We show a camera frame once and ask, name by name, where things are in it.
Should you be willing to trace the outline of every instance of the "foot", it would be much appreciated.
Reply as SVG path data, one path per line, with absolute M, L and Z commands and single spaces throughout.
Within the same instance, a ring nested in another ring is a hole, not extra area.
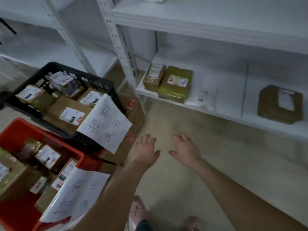
M 203 222 L 198 217 L 189 217 L 185 231 L 204 231 Z
M 147 210 L 145 209 L 139 196 L 134 196 L 131 209 L 129 210 L 129 219 L 136 226 L 140 223 L 140 221 L 148 219 Z

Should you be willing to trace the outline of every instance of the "shelf upright post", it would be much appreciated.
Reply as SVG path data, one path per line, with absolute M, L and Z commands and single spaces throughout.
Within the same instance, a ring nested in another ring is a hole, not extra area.
M 50 0 L 40 0 L 40 4 L 46 11 L 48 17 L 51 18 L 52 22 L 56 26 L 56 30 L 59 32 L 61 37 L 74 50 L 74 53 L 76 54 L 81 64 L 84 66 L 84 69 L 88 73 L 98 76 L 98 74 L 95 72 L 94 68 L 92 67 L 91 63 L 87 59 L 86 55 L 82 51 L 82 48 L 78 44 L 77 40 L 72 35 L 71 31 L 69 30 L 65 22 L 62 20 L 61 16 L 59 15 L 56 8 L 53 6 L 51 1 Z
M 140 101 L 143 112 L 145 113 L 144 103 L 142 102 L 140 95 L 136 92 L 137 88 L 137 64 L 133 56 L 128 53 L 129 45 L 124 42 L 124 31 L 121 26 L 117 26 L 112 19 L 111 10 L 114 7 L 112 0 L 96 0 L 101 11 L 102 17 L 106 23 L 108 33 L 112 39 L 115 51 L 120 60 L 121 66 L 125 73 L 126 79 L 130 87 L 134 91 L 135 97 Z

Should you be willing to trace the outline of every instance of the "paper sheet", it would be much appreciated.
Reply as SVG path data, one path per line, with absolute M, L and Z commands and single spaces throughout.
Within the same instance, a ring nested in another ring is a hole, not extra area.
M 112 99 L 104 94 L 77 131 L 114 154 L 131 126 Z
M 40 221 L 56 222 L 70 216 L 71 220 L 74 220 L 87 213 L 96 202 L 109 177 L 109 174 L 75 167 Z

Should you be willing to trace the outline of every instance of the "right hand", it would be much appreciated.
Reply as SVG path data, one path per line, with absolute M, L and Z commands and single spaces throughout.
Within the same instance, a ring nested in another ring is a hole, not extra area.
M 178 151 L 170 150 L 169 154 L 181 164 L 191 168 L 201 159 L 198 147 L 189 137 L 185 135 L 171 135 L 171 137 L 177 142 Z

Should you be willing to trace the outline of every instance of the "red box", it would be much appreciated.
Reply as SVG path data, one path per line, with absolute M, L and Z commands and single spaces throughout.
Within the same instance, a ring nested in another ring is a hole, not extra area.
M 22 144 L 29 137 L 44 144 L 63 147 L 70 157 L 78 159 L 77 168 L 99 171 L 103 161 L 89 155 L 84 155 L 81 151 L 64 143 L 52 133 L 42 130 L 22 118 L 17 118 L 0 133 L 0 147 L 14 152 L 21 148 Z M 24 197 L 13 201 L 0 202 L 0 224 L 7 231 L 43 231 L 57 224 L 65 224 L 70 217 L 56 223 L 42 223 L 39 221 L 42 214 L 36 210 L 34 203 L 40 195 L 28 192 Z

